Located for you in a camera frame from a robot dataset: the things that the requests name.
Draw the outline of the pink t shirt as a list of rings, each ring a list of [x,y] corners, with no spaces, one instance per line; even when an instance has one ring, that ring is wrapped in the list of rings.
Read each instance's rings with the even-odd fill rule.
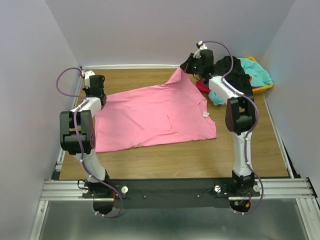
[[[95,151],[215,139],[207,103],[180,68],[164,84],[111,94],[95,115]]]

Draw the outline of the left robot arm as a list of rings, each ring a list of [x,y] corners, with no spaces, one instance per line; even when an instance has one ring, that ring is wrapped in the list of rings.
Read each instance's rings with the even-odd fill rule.
[[[93,117],[106,104],[105,77],[90,70],[82,78],[85,93],[82,103],[59,115],[60,145],[79,161],[86,173],[84,186],[80,188],[83,194],[88,198],[108,198],[112,195],[110,177],[95,151],[97,138],[93,123]]]

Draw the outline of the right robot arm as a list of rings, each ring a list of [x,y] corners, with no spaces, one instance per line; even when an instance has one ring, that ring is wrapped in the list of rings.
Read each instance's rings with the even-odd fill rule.
[[[190,53],[180,68],[187,74],[197,75],[199,81],[226,104],[225,125],[233,138],[235,160],[232,177],[221,190],[241,196],[255,184],[251,137],[258,119],[250,76],[234,56],[225,56],[214,62],[210,49]]]

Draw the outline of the magenta t shirt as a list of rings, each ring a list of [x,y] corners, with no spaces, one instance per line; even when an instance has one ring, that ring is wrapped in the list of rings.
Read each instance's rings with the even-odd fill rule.
[[[195,86],[198,88],[198,90],[200,90],[201,92],[206,92],[206,93],[210,93],[211,90],[205,85],[203,84],[200,80],[198,80],[195,83]]]

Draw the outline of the black t shirt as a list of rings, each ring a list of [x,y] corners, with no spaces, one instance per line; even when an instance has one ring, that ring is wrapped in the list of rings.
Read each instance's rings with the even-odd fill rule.
[[[240,59],[236,58],[235,56],[233,56],[232,59],[233,67],[231,72],[226,75],[225,80],[236,90],[242,92],[246,96],[252,96],[253,90],[250,83],[250,76],[245,73],[243,67],[241,66]],[[218,75],[222,76],[230,70],[231,63],[231,57],[225,56],[215,63],[214,70]]]

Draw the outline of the yellow plastic bin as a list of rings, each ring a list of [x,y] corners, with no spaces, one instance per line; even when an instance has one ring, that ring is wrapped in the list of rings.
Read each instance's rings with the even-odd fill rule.
[[[247,59],[251,60],[251,61],[254,61],[254,62],[257,62],[257,60],[252,56],[247,57]],[[270,84],[270,85],[267,85],[267,86],[253,87],[252,91],[253,91],[254,94],[261,94],[261,93],[264,93],[267,90],[271,89],[272,87],[273,87],[273,84]]]

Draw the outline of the teal t shirt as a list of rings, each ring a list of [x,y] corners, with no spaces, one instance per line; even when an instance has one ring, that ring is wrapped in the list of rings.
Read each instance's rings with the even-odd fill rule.
[[[269,73],[258,63],[247,58],[239,58],[241,66],[245,73],[252,76],[252,81],[250,82],[251,87],[264,87],[268,85],[273,85],[274,83],[269,75]],[[209,99],[213,102],[215,106],[224,105],[225,102],[220,96],[214,91],[210,91],[208,94]]]

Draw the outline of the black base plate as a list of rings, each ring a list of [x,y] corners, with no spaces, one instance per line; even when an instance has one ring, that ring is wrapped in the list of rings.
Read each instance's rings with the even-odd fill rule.
[[[94,204],[113,202],[117,209],[229,208],[230,202],[258,197],[257,183],[238,186],[231,178],[112,179],[117,193],[101,184],[79,180],[83,198]]]

